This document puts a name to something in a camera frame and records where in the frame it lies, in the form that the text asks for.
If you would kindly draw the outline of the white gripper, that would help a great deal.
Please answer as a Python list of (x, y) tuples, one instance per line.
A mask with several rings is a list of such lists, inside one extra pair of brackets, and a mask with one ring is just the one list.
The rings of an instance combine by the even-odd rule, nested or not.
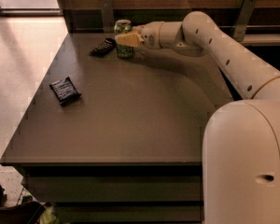
[(134, 48), (144, 42), (148, 49), (175, 49), (183, 41), (181, 21), (154, 21), (145, 26), (134, 26), (133, 31), (116, 35), (116, 42), (119, 45)]

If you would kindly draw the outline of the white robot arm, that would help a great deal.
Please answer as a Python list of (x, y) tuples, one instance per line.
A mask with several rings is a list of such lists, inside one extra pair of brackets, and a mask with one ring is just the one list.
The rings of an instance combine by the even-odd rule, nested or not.
[(204, 224), (280, 224), (280, 71), (200, 11), (181, 22), (136, 26), (115, 39), (213, 57), (241, 98), (218, 109), (204, 131)]

